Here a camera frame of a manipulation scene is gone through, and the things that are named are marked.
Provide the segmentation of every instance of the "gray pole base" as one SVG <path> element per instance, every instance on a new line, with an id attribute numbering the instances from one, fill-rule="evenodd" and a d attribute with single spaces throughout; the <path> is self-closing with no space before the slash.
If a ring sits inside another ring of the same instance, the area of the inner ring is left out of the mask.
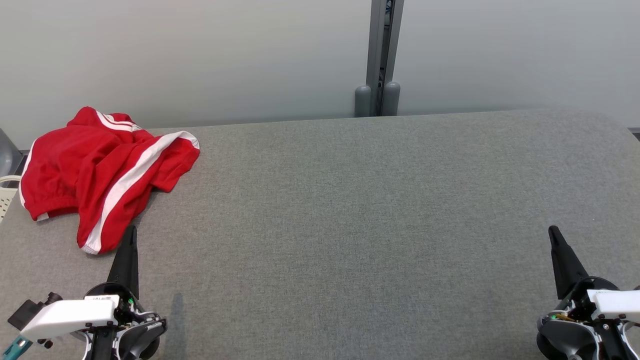
<path id="1" fill-rule="evenodd" d="M 367 85 L 358 86 L 355 94 L 353 117 L 368 117 L 371 109 L 371 88 Z"/>
<path id="2" fill-rule="evenodd" d="M 391 81 L 385 85 L 382 91 L 382 108 L 380 116 L 398 115 L 398 101 L 400 100 L 400 84 Z"/>

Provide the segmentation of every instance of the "gray fabric surface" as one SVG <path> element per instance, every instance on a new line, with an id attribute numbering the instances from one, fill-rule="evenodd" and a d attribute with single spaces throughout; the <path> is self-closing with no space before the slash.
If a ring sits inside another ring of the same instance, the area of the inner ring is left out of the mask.
<path id="1" fill-rule="evenodd" d="M 157 130 L 168 133 L 172 129 Z M 136 219 L 154 359 L 543 359 L 547 227 L 640 284 L 640 144 L 601 115 L 503 111 L 188 129 L 202 153 Z M 112 255 L 76 215 L 0 225 L 0 314 L 81 297 Z M 0 341 L 17 335 L 0 325 Z M 79 359 L 67 337 L 25 359 Z"/>

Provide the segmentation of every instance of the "red garment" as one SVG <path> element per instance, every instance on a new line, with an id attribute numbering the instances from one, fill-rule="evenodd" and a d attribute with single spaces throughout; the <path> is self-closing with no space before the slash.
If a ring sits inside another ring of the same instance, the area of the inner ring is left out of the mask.
<path id="1" fill-rule="evenodd" d="M 108 252 L 145 209 L 152 187 L 171 191 L 199 154 L 186 131 L 154 137 L 126 114 L 82 108 L 66 127 L 33 142 L 20 201 L 35 221 L 79 213 L 78 247 Z"/>

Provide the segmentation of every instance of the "white plastic basket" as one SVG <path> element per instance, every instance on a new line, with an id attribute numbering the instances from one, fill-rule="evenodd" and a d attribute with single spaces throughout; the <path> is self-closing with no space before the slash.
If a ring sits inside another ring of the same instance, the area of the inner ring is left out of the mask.
<path id="1" fill-rule="evenodd" d="M 20 181 L 21 176 L 3 176 L 0 177 L 0 183 L 4 183 L 7 181 Z M 0 222 L 4 220 L 4 215 L 6 214 L 6 210 L 9 208 L 9 204 L 11 204 L 11 200 L 15 196 L 15 193 L 18 189 L 8 189 L 0 187 Z"/>

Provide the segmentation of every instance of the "black mount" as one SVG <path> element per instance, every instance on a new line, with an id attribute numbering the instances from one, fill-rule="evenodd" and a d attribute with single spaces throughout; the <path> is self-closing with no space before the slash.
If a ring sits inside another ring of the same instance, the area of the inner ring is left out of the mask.
<path id="1" fill-rule="evenodd" d="M 43 307 L 62 300 L 56 293 L 49 293 L 47 300 L 35 303 L 32 300 L 25 301 L 16 312 L 7 320 L 14 328 L 22 331 L 25 326 L 42 310 Z"/>
<path id="2" fill-rule="evenodd" d="M 549 238 L 551 239 L 551 262 L 554 264 L 556 292 L 558 300 L 562 300 L 580 280 L 589 274 L 573 249 L 564 240 L 558 226 L 549 227 Z"/>
<path id="3" fill-rule="evenodd" d="M 125 302 L 127 299 L 133 299 L 138 305 L 138 291 L 138 233 L 135 226 L 129 225 L 113 258 L 107 282 L 89 290 L 87 295 L 115 294 Z M 117 328 L 114 325 L 93 329 L 93 345 L 85 359 L 112 360 L 115 358 L 113 340 L 116 334 Z"/>
<path id="4" fill-rule="evenodd" d="M 569 312 L 569 317 L 580 322 L 590 323 L 602 339 L 600 354 L 597 354 L 598 359 L 636 360 L 617 330 L 618 324 L 621 322 L 620 319 L 591 319 L 595 305 L 590 301 L 587 290 L 619 290 L 618 287 L 605 279 L 589 276 L 557 226 L 549 227 L 549 238 L 551 241 L 551 261 L 556 278 L 556 293 L 558 299 L 562 300 L 556 309 L 565 309 L 571 301 L 574 302 L 575 309 Z M 566 356 L 547 339 L 545 322 L 546 320 L 542 321 L 543 327 L 536 340 L 538 348 L 547 359 L 566 359 Z M 562 343 L 572 335 L 576 336 L 576 334 L 564 334 L 553 340 Z"/>

